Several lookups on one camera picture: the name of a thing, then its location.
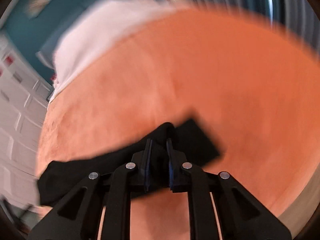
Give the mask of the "black pants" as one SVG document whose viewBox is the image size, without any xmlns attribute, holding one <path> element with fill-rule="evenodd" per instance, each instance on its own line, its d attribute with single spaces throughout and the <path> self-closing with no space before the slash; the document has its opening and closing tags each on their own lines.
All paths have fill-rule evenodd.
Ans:
<svg viewBox="0 0 320 240">
<path fill-rule="evenodd" d="M 54 207 L 90 173 L 109 174 L 131 161 L 141 168 L 144 186 L 142 191 L 135 191 L 133 197 L 167 188 L 171 185 L 172 175 L 169 169 L 168 141 L 174 152 L 184 153 L 186 160 L 197 166 L 204 166 L 220 156 L 214 142 L 193 119 L 178 126 L 166 122 L 140 141 L 117 151 L 87 160 L 51 161 L 37 182 L 40 204 Z"/>
</svg>

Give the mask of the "orange plush bed blanket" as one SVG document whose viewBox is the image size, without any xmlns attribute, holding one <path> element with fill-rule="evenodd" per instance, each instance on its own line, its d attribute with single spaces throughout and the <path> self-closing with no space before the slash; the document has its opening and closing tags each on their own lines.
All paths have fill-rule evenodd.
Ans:
<svg viewBox="0 0 320 240">
<path fill-rule="evenodd" d="M 37 173 L 193 118 L 230 172 L 298 235 L 319 204 L 319 57 L 283 27 L 187 8 L 117 41 L 48 106 Z"/>
</svg>

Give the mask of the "white panelled wardrobe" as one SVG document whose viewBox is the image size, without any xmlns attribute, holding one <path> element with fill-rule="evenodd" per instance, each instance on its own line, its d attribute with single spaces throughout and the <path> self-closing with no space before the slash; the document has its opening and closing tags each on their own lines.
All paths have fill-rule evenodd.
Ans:
<svg viewBox="0 0 320 240">
<path fill-rule="evenodd" d="M 36 155 L 51 86 L 1 33 L 1 194 L 36 205 Z"/>
</svg>

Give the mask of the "blue upholstered headboard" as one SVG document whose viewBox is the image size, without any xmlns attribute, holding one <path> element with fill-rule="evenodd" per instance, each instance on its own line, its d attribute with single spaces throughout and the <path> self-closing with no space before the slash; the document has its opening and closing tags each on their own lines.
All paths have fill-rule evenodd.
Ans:
<svg viewBox="0 0 320 240">
<path fill-rule="evenodd" d="M 44 44 L 40 47 L 36 53 L 36 57 L 46 67 L 55 70 L 54 53 L 61 38 L 67 31 L 73 28 L 79 21 L 89 15 L 89 13 L 99 4 L 99 1 L 95 1 L 91 4 L 81 4 L 71 11 L 67 16 L 63 16 L 62 20 L 58 22 L 57 27 L 50 33 L 49 37 L 45 40 Z"/>
</svg>

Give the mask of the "white bed sheet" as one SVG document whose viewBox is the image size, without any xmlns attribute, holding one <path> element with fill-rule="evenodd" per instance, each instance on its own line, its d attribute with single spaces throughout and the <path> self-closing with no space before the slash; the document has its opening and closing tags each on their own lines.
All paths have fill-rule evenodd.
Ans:
<svg viewBox="0 0 320 240">
<path fill-rule="evenodd" d="M 93 61 L 147 22 L 187 7 L 185 0 L 99 0 L 61 35 L 53 53 L 54 100 Z"/>
</svg>

